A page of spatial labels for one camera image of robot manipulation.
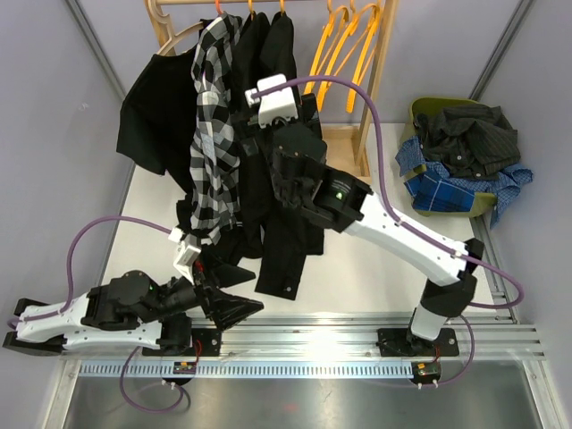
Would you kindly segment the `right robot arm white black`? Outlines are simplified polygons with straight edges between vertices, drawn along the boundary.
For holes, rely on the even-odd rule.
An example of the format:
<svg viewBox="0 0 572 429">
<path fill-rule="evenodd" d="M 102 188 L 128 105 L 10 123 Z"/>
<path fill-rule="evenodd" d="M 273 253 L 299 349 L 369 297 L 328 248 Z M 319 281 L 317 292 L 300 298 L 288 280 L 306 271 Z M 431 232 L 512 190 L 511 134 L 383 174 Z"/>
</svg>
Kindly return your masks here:
<svg viewBox="0 0 572 429">
<path fill-rule="evenodd" d="M 315 226 L 388 250 L 425 275 L 405 340 L 414 353 L 427 353 L 445 323 L 461 316 L 473 300 L 482 241 L 442 236 L 394 209 L 382 192 L 328 166 L 326 144 L 302 119 L 290 88 L 269 95 L 253 88 L 244 97 L 253 112 L 240 125 L 269 132 L 265 164 L 278 202 Z"/>
</svg>

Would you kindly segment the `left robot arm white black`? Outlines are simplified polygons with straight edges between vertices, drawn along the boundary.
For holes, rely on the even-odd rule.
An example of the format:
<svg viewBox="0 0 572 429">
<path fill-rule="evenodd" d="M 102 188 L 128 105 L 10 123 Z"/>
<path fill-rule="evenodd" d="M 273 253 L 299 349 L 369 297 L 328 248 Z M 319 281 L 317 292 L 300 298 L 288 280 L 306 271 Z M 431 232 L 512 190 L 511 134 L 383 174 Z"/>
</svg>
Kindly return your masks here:
<svg viewBox="0 0 572 429">
<path fill-rule="evenodd" d="M 193 355 L 192 319 L 199 308 L 218 332 L 262 311 L 264 304 L 226 292 L 254 279 L 249 270 L 201 261 L 189 273 L 164 284 L 133 270 L 74 299 L 65 310 L 20 299 L 17 322 L 5 337 L 6 349 L 29 356 L 140 347 L 147 356 Z"/>
</svg>

